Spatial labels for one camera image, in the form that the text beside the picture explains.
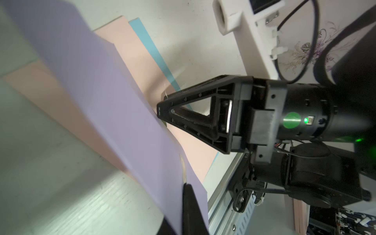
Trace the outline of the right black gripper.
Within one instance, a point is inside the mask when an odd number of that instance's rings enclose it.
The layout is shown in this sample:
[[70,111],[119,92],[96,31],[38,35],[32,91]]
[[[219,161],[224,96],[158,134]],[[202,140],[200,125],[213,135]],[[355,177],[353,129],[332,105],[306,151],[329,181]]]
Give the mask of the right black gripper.
[[318,84],[238,77],[235,151],[271,162],[277,141],[356,142],[373,130],[373,111]]

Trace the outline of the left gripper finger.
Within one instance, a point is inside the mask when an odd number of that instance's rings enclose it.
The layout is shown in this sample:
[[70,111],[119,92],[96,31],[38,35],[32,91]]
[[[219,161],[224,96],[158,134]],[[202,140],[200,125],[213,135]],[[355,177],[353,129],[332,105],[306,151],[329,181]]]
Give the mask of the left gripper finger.
[[208,235],[208,219],[205,218],[207,206],[199,199],[200,193],[204,193],[203,188],[198,188],[192,184],[183,184],[182,192],[182,213],[181,213],[181,234],[182,235]]

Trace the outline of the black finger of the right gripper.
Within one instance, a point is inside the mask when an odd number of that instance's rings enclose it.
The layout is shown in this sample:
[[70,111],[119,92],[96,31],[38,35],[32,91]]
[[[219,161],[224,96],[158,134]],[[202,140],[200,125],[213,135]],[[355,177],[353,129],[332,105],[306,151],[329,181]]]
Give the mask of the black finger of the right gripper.
[[220,75],[164,97],[157,116],[221,153],[245,152],[241,123],[252,76]]

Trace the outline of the light blue envelope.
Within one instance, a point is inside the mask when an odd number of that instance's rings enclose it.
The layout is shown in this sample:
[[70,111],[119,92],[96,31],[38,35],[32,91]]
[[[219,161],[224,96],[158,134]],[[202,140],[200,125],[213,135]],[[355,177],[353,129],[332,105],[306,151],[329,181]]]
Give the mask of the light blue envelope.
[[[168,94],[180,91],[180,86],[178,85],[170,69],[168,68],[167,64],[165,63],[164,59],[159,53],[157,47],[152,41],[150,35],[148,34],[141,20],[139,18],[136,18],[134,20],[131,20],[129,24],[131,25],[131,27],[133,28],[133,30],[135,31],[143,45],[146,47],[150,56],[154,59],[154,61],[166,77],[166,80],[168,81],[170,87],[172,87]],[[212,147],[209,147],[208,145],[194,138],[190,134],[184,132],[183,130],[180,130],[170,124],[167,127],[182,145],[191,165],[195,168],[205,167],[206,170],[209,170],[213,161],[217,157],[218,152],[214,150]]]

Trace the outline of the lilac purple envelope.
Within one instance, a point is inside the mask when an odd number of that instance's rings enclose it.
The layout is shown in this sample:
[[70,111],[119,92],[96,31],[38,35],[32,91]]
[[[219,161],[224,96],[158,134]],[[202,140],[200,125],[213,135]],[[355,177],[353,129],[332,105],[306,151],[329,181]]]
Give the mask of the lilac purple envelope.
[[160,208],[159,234],[182,235],[181,187],[204,187],[157,111],[131,89],[113,50],[66,1],[1,1],[1,6]]

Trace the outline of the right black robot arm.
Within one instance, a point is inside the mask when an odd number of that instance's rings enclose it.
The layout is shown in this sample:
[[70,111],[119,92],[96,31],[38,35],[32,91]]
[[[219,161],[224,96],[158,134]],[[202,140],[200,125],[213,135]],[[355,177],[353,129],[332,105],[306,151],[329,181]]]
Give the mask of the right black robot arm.
[[375,22],[372,7],[324,48],[315,84],[220,75],[165,97],[158,118],[224,154],[246,154],[229,186],[236,212],[252,192],[322,208],[370,201],[359,174],[376,174],[375,29],[340,60],[332,79],[325,65],[333,47]]

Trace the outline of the aluminium mounting rail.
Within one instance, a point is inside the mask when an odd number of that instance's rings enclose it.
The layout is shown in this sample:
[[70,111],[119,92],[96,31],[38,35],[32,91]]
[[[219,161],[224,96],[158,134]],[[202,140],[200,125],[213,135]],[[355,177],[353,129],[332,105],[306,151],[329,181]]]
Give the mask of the aluminium mounting rail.
[[235,212],[229,185],[237,168],[247,158],[249,154],[233,153],[227,156],[220,155],[214,162],[218,169],[223,167],[225,171],[218,175],[220,181],[208,200],[209,234],[211,235],[246,234],[255,206],[250,200],[243,213]]

